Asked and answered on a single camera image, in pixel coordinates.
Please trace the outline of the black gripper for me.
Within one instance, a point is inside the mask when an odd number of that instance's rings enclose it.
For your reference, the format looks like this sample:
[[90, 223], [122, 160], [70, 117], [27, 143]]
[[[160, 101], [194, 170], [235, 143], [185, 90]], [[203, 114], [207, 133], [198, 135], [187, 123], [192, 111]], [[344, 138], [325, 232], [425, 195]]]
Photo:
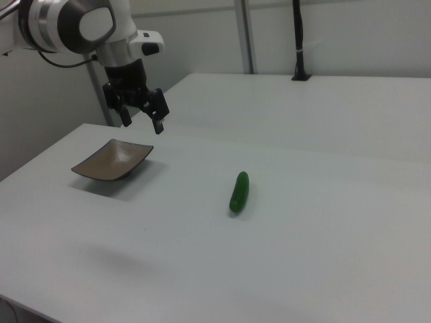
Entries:
[[121, 67], [105, 67], [108, 83], [102, 86], [106, 105], [119, 114], [124, 127], [131, 123], [127, 105], [141, 105], [140, 110], [148, 115], [155, 134], [164, 131], [164, 118], [170, 113], [160, 88], [147, 88], [147, 76], [141, 59]]

